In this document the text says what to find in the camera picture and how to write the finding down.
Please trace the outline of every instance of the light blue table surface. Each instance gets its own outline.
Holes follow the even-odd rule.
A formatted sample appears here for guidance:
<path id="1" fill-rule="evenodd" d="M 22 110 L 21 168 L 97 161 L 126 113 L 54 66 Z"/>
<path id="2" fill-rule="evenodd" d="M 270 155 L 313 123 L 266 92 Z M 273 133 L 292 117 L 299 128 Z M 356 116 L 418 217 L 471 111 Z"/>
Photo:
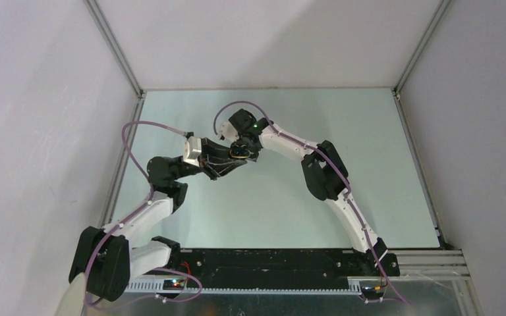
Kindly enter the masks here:
<path id="1" fill-rule="evenodd" d="M 236 100 L 257 103 L 301 138 L 333 142 L 358 206 L 390 248 L 439 246 L 389 89 L 148 92 L 140 119 L 216 140 L 214 115 Z M 243 107 L 260 119 L 255 108 Z M 219 124 L 239 108 L 226 110 Z M 152 157 L 182 155 L 183 143 L 181 136 L 141 125 L 132 151 L 146 167 Z M 198 174 L 180 182 L 189 184 L 185 203 L 149 237 L 164 236 L 188 248 L 352 247 L 333 211 L 307 190 L 300 164 L 276 152 L 263 150 L 257 163 L 216 181 Z M 148 183 L 129 162 L 113 220 L 132 211 L 147 191 Z"/>

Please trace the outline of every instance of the white panel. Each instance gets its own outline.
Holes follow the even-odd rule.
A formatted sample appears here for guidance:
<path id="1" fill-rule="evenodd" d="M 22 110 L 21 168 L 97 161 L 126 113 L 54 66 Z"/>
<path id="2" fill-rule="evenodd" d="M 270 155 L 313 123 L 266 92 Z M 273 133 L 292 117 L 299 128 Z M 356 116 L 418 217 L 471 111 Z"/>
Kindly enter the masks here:
<path id="1" fill-rule="evenodd" d="M 239 99 L 263 106 L 292 134 L 333 142 L 360 210 L 389 247 L 439 246 L 389 89 L 149 92 L 141 119 L 215 139 L 214 115 Z M 218 124 L 238 109 L 224 112 Z M 160 128 L 139 126 L 133 152 L 146 165 L 155 156 L 182 155 L 184 141 Z M 183 206 L 153 228 L 150 238 L 160 235 L 196 248 L 352 247 L 331 208 L 307 190 L 300 163 L 274 151 L 261 151 L 257 163 L 216 181 L 198 174 L 181 182 L 189 184 Z M 131 163 L 114 220 L 130 213 L 147 187 Z"/>
<path id="2" fill-rule="evenodd" d="M 402 100 L 444 231 L 506 315 L 506 1 L 454 1 Z"/>
<path id="3" fill-rule="evenodd" d="M 135 99 L 83 1 L 0 1 L 0 315 L 52 315 Z"/>
<path id="4" fill-rule="evenodd" d="M 438 3 L 100 1 L 144 88 L 390 87 Z"/>

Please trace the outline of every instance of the metal frame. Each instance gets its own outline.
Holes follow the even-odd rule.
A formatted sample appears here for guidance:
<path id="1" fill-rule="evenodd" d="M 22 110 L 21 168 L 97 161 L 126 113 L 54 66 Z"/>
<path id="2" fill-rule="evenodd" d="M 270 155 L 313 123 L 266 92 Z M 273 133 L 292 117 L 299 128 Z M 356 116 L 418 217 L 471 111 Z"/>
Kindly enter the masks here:
<path id="1" fill-rule="evenodd" d="M 146 99 L 146 92 L 144 92 L 143 89 L 140 87 L 133 71 L 131 70 L 131 67 L 127 61 L 127 58 L 123 53 L 123 50 L 119 46 L 118 41 L 115 39 L 115 36 L 113 35 L 113 32 L 107 22 L 107 19 L 105 18 L 100 6 L 98 5 L 98 1 L 84 0 L 84 2 L 93 19 L 95 20 L 96 26 L 100 30 L 106 44 L 110 48 L 115 60 L 119 64 L 126 79 L 128 80 L 134 94 L 138 98 L 136 106 L 130 117 L 131 120 L 138 120 L 140 118 L 142 108 L 144 106 L 144 102 Z M 401 120 L 403 129 L 405 131 L 405 135 L 407 137 L 408 146 L 410 148 L 410 152 L 412 153 L 412 158 L 414 159 L 414 166 L 416 167 L 418 177 L 420 179 L 420 183 L 422 185 L 422 189 L 426 197 L 428 208 L 430 209 L 430 213 L 432 215 L 432 220 L 434 221 L 434 224 L 436 226 L 440 242 L 444 242 L 445 238 L 441 230 L 440 217 L 437 215 L 434 209 L 433 201 L 430 197 L 428 184 L 426 182 L 426 179 L 424 178 L 422 165 L 420 164 L 418 153 L 414 145 L 414 140 L 412 139 L 412 135 L 410 134 L 410 129 L 408 127 L 407 118 L 402 108 L 402 104 L 400 101 L 400 92 L 404 87 L 404 85 L 406 84 L 414 66 L 420 59 L 422 52 L 429 44 L 431 37 L 433 36 L 434 32 L 437 29 L 437 25 L 441 22 L 441 20 L 445 16 L 445 13 L 447 12 L 452 2 L 453 2 L 452 0 L 441 0 L 439 5 L 437 6 L 434 16 L 432 17 L 430 23 L 426 28 L 426 31 L 420 38 L 420 41 L 418 42 L 418 45 L 414 50 L 414 53 L 412 54 L 410 61 L 404 68 L 404 71 L 401 77 L 399 78 L 399 81 L 395 84 L 395 87 L 391 88 L 393 98 L 397 106 L 397 111 L 399 113 L 399 118 Z M 155 91 L 155 90 L 163 90 L 163 89 L 148 89 L 147 91 Z M 128 134 L 129 145 L 132 145 L 135 135 L 136 135 L 136 126 L 132 126 Z M 123 181 L 125 169 L 127 167 L 127 163 L 128 163 L 128 155 L 125 152 L 125 150 L 122 149 L 122 151 L 119 154 L 113 179 L 110 184 L 107 203 L 105 204 L 105 209 L 103 211 L 103 215 L 100 221 L 101 226 L 111 221 L 113 211 L 115 209 L 115 204 L 117 202 L 117 198 L 119 195 L 119 190 L 121 188 L 121 183 Z M 391 277 L 391 280 L 433 281 L 433 282 L 450 280 L 453 283 L 453 288 L 455 289 L 455 291 L 458 292 L 457 300 L 459 302 L 459 307 L 461 309 L 462 315 L 465 316 L 483 315 L 480 304 L 478 303 L 476 291 L 470 279 L 470 273 L 466 266 L 466 261 L 464 260 L 464 256 L 461 250 L 391 249 L 389 251 L 397 255 L 399 268 L 401 270 L 401 275 L 398 277 Z M 377 281 L 378 278 L 373 276 L 350 277 L 349 280 L 354 282 L 355 284 L 358 284 L 359 282 Z"/>

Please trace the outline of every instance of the wall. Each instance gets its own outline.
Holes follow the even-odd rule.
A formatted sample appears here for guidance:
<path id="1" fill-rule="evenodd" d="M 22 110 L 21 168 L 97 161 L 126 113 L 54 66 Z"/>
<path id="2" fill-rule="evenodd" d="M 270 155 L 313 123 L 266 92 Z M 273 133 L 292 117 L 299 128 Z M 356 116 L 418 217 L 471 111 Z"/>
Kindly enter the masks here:
<path id="1" fill-rule="evenodd" d="M 439 0 L 99 1 L 143 88 L 391 87 Z"/>
<path id="2" fill-rule="evenodd" d="M 0 1 L 0 315 L 52 315 L 135 98 L 83 1 Z"/>
<path id="3" fill-rule="evenodd" d="M 401 97 L 447 237 L 506 315 L 506 1 L 454 1 Z"/>

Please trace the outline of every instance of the wire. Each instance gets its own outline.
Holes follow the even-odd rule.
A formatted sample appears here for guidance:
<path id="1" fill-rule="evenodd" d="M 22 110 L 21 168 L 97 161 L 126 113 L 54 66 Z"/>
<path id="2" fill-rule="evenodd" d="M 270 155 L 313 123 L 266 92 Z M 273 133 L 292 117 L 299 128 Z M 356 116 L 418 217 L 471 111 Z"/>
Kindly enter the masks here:
<path id="1" fill-rule="evenodd" d="M 127 142 L 127 128 L 129 128 L 129 127 L 131 127 L 133 125 L 139 125 L 139 124 L 145 124 L 145 125 L 152 125 L 152 126 L 161 127 L 161 128 L 166 129 L 166 130 L 169 130 L 170 132 L 174 132 L 176 134 L 180 134 L 181 136 L 185 136 L 186 132 L 183 132 L 182 130 L 178 130 L 176 128 L 173 128 L 173 127 L 170 127 L 170 126 L 167 126 L 167 125 L 164 125 L 164 124 L 160 124 L 160 123 L 156 123 L 156 122 L 149 122 L 149 121 L 146 121 L 146 120 L 136 120 L 136 121 L 128 122 L 128 123 L 126 123 L 123 126 L 123 128 L 121 129 L 121 140 L 123 141 L 123 147 L 127 151 L 127 154 L 131 158 L 132 162 L 136 165 L 136 167 L 138 168 L 138 170 L 142 173 L 142 175 L 144 176 L 144 178 L 148 181 L 148 175 L 146 174 L 146 172 L 144 171 L 144 169 L 140 166 L 140 164 L 138 163 L 138 161 L 136 160 L 136 158 L 132 154 L 132 152 L 131 152 L 131 150 L 129 148 L 129 144 Z M 152 185 L 150 185 L 150 192 L 148 194 L 148 200 L 151 200 L 153 194 L 154 194 L 154 188 L 152 187 Z M 89 279 L 88 276 L 90 275 L 90 271 L 92 270 L 92 265 L 94 264 L 94 261 L 96 260 L 96 257 L 98 256 L 99 250 L 103 247 L 104 243 L 107 241 L 107 239 L 111 235 L 113 235 L 113 233 L 115 233 L 120 228 L 120 224 L 125 224 L 125 223 L 129 222 L 135 216 L 137 216 L 138 214 L 140 214 L 140 212 L 142 212 L 143 209 L 147 205 L 148 205 L 148 201 L 144 202 L 141 206 L 137 207 L 131 214 L 127 215 L 119 223 L 117 223 L 115 226 L 113 226 L 113 228 L 109 232 L 107 232 L 105 234 L 105 236 L 98 242 L 97 246 L 94 248 L 94 250 L 93 250 L 93 252 L 92 252 L 92 254 L 90 256 L 90 259 L 88 260 L 88 264 L 86 266 L 86 270 L 84 271 L 84 275 L 86 275 L 86 286 L 87 287 L 88 287 L 88 279 Z M 85 295 L 84 296 L 84 305 L 86 307 L 93 307 L 95 309 L 102 310 L 102 311 L 113 311 L 113 310 L 122 308 L 124 306 L 127 306 L 128 304 L 131 304 L 131 303 L 143 300 L 144 298 L 162 298 L 165 302 L 166 301 L 169 301 L 169 302 L 187 302 L 187 301 L 190 301 L 190 300 L 196 298 L 202 292 L 202 284 L 201 284 L 201 282 L 197 278 L 195 278 L 194 276 L 192 276 L 190 274 L 179 272 L 179 271 L 176 271 L 176 270 L 166 269 L 166 268 L 156 268 L 154 270 L 155 271 L 165 271 L 165 272 L 173 273 L 173 274 L 176 274 L 176 275 L 181 275 L 181 276 L 184 276 L 184 277 L 187 277 L 187 278 L 191 278 L 199 286 L 199 291 L 195 295 L 191 296 L 190 298 L 184 299 L 184 300 L 174 300 L 174 299 L 171 299 L 171 298 L 164 298 L 163 296 L 160 296 L 159 294 L 151 294 L 151 295 L 148 295 L 148 296 L 140 296 L 139 298 L 136 298 L 135 300 L 132 300 L 132 301 L 130 301 L 128 303 L 125 303 L 123 305 L 120 305 L 120 306 L 117 306 L 117 307 L 111 307 L 111 308 L 107 308 L 107 309 L 104 309 L 102 307 L 98 307 L 97 306 L 97 304 L 99 304 L 102 301 L 101 298 L 98 299 L 98 300 L 96 300 L 95 302 L 91 302 L 90 299 L 89 299 L 89 296 Z"/>
<path id="2" fill-rule="evenodd" d="M 318 155 L 320 155 L 327 162 L 327 164 L 329 166 L 331 166 L 331 168 L 335 171 L 335 173 L 337 174 L 337 176 L 339 176 L 339 178 L 342 180 L 342 182 L 344 183 L 344 185 L 345 185 L 345 187 L 347 189 L 347 191 L 345 192 L 345 199 L 347 200 L 347 203 L 350 205 L 350 207 L 354 211 L 354 214 L 356 215 L 356 218 L 358 219 L 358 221 L 360 222 L 360 225 L 362 226 L 362 230 L 364 231 L 364 233 L 366 235 L 366 241 L 368 242 L 369 248 L 370 248 L 370 250 L 372 252 L 372 255 L 374 256 L 374 259 L 377 262 L 377 265 L 379 267 L 379 270 L 381 271 L 381 274 L 383 275 L 383 277 L 387 281 L 387 284 L 391 286 L 391 288 L 393 289 L 393 291 L 399 297 L 399 300 L 401 300 L 402 302 L 404 302 L 404 303 L 406 303 L 408 305 L 412 305 L 412 304 L 410 304 L 410 302 L 406 298 L 404 298 L 404 296 L 402 296 L 399 293 L 399 291 L 396 289 L 396 287 L 391 284 L 391 281 L 390 281 L 389 277 L 387 276 L 387 273 L 385 272 L 385 269 L 383 268 L 383 265 L 381 264 L 381 261 L 379 261 L 379 257 L 377 256 L 377 254 L 376 254 L 376 252 L 375 252 L 375 250 L 373 248 L 373 244 L 371 242 L 370 235 L 368 234 L 368 230 L 366 229 L 366 224 L 365 224 L 364 220 L 362 219 L 362 216 L 360 215 L 359 210 L 354 206 L 354 204 L 352 203 L 352 201 L 349 199 L 349 194 L 352 192 L 352 188 L 350 187 L 350 182 L 348 182 L 348 180 L 346 179 L 346 177 L 344 177 L 344 175 L 341 173 L 341 171 L 338 169 L 338 167 L 333 163 L 333 161 L 331 161 L 331 159 L 329 157 L 327 157 L 327 155 L 325 155 L 324 152 L 322 152 L 321 150 L 319 150 L 316 147 L 308 145 L 308 144 L 304 143 L 303 141 L 298 140 L 295 137 L 290 136 L 290 135 L 288 135 L 286 133 L 283 133 L 282 131 L 279 131 L 278 129 L 276 129 L 276 127 L 274 127 L 274 124 L 272 123 L 272 121 L 268 117 L 267 113 L 259 105 L 255 104 L 253 102 L 250 102 L 250 101 L 234 101 L 234 102 L 228 103 L 224 107 L 222 107 L 220 109 L 220 111 L 218 111 L 218 113 L 216 113 L 216 116 L 214 116 L 214 122 L 213 122 L 214 134 L 218 135 L 218 133 L 216 132 L 216 120 L 218 119 L 218 116 L 222 113 L 222 111 L 224 111 L 225 109 L 227 109 L 228 107 L 230 107 L 232 105 L 241 104 L 241 103 L 243 103 L 243 104 L 249 104 L 249 105 L 257 108 L 257 110 L 259 110 L 261 112 L 261 114 L 263 114 L 263 116 L 265 117 L 265 119 L 267 120 L 270 128 L 278 136 L 282 136 L 283 138 L 286 138 L 286 139 L 288 139 L 288 140 L 290 140 L 290 141 L 292 141 L 292 142 L 294 142 L 294 143 L 296 143 L 298 145 L 304 146 L 305 148 L 308 148 L 308 149 L 311 149 L 311 150 L 315 151 Z"/>

